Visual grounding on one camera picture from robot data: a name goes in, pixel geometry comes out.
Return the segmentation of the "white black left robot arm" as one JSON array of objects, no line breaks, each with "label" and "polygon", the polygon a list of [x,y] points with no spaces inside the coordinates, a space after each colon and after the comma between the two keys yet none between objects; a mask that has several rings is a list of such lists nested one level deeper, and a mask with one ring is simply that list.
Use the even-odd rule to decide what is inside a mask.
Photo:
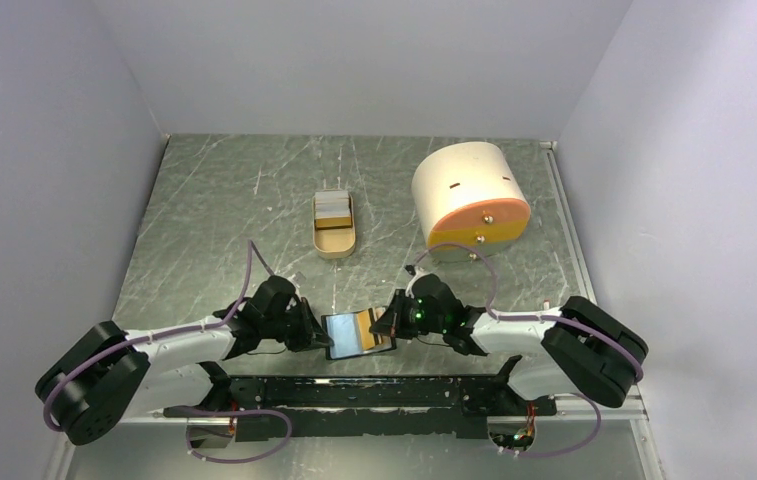
[{"label": "white black left robot arm", "polygon": [[124,330],[104,321],[87,331],[35,385],[47,425],[76,446],[124,418],[156,410],[208,416],[246,408],[222,361],[275,340],[291,352],[333,340],[295,284],[270,276],[251,296],[196,322]]}]

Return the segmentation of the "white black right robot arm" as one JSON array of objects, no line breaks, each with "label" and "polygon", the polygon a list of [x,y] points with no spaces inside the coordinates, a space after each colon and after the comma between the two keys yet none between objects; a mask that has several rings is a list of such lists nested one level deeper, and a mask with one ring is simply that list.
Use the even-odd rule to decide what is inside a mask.
[{"label": "white black right robot arm", "polygon": [[507,378],[493,389],[507,414],[558,394],[618,408],[641,381],[649,353],[638,334],[586,297],[542,311],[499,312],[463,303],[434,274],[396,290],[370,331],[405,340],[438,334],[461,355],[508,355]]}]

